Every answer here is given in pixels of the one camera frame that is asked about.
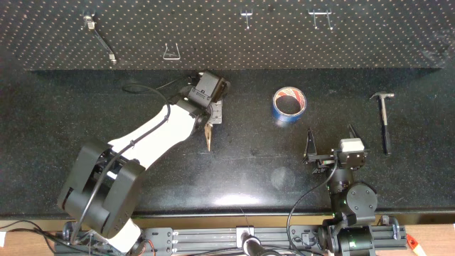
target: roll of tape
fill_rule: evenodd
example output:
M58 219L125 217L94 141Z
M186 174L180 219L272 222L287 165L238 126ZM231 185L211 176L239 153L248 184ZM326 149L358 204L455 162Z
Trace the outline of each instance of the roll of tape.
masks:
M300 106L300 110L296 113L285 113L280 106L277 105L277 100L283 96L293 97ZM283 87L279 89L273 96L273 113L274 116L283 122L295 122L297 121L306 109L306 98L303 92L295 87Z

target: black countertop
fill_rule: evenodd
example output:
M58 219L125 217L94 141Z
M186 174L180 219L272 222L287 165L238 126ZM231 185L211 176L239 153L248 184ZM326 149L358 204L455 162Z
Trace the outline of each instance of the black countertop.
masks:
M153 95L121 91L127 82L158 87L189 70L30 73L1 53L0 218L66 218L56 199L83 142L108 142L161 109ZM136 217L285 213L325 176L301 163L311 127L320 154L348 138L353 124L370 146L355 178L378 191L380 212L455 210L455 68L215 70L232 83L212 151L203 132L166 152L147 172ZM184 82L163 89L172 95ZM301 89L304 116L280 127L272 116L277 89ZM379 90L387 100L392 156L382 154ZM329 213L326 190L299 206Z

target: black pegboard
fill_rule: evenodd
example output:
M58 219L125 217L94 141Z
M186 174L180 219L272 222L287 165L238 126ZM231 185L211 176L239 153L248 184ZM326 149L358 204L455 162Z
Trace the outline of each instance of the black pegboard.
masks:
M27 70L444 67L450 0L0 1L0 44ZM331 10L317 16L308 10ZM119 59L83 28L97 30ZM251 11L246 29L242 11ZM181 59L163 60L165 43Z

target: wooden floor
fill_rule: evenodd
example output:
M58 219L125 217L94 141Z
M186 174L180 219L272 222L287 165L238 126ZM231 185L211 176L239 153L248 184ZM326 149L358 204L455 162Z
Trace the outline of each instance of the wooden floor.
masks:
M407 225L407 233L412 235L430 255L455 255L454 225ZM5 247L0 247L1 256L35 255L53 256L40 235L32 233L7 233ZM413 256L410 249L378 251L378 256Z

